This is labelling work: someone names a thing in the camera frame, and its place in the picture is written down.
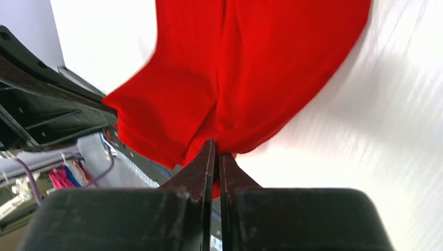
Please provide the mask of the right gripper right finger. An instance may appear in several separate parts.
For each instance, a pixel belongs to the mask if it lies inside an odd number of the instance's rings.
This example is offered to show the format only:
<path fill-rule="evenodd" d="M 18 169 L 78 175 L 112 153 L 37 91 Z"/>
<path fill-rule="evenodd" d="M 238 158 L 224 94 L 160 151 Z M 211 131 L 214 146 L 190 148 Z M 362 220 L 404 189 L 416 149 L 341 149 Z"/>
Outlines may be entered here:
<path fill-rule="evenodd" d="M 219 157 L 223 250 L 393 250 L 369 197 L 349 188 L 263 188 Z"/>

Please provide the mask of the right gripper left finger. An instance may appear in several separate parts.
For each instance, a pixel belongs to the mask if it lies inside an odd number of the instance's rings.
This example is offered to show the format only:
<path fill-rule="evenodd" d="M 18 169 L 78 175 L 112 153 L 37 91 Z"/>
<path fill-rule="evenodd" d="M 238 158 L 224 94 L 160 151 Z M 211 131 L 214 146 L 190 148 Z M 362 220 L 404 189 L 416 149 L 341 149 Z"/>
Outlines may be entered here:
<path fill-rule="evenodd" d="M 209 250 L 214 140 L 156 189 L 77 188 L 49 195 L 20 250 Z"/>

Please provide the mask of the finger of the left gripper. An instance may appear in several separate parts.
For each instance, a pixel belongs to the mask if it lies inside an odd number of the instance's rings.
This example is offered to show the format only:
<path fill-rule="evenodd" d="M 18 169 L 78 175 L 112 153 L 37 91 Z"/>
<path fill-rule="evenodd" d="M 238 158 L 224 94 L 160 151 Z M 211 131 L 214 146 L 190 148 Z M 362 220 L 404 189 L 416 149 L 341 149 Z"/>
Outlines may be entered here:
<path fill-rule="evenodd" d="M 46 66 L 1 26 L 1 150 L 45 152 L 113 126 L 102 97 Z"/>

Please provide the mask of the red t shirt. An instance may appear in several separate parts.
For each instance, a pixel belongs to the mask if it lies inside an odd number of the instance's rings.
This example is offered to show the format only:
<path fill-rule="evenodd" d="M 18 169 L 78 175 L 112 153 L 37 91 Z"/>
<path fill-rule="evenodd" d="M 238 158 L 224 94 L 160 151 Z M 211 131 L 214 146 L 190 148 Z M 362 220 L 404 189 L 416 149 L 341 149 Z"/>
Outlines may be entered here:
<path fill-rule="evenodd" d="M 325 86 L 367 24 L 370 1 L 157 1 L 149 62 L 103 99 L 120 140 L 168 168 L 208 139 L 244 154 Z"/>

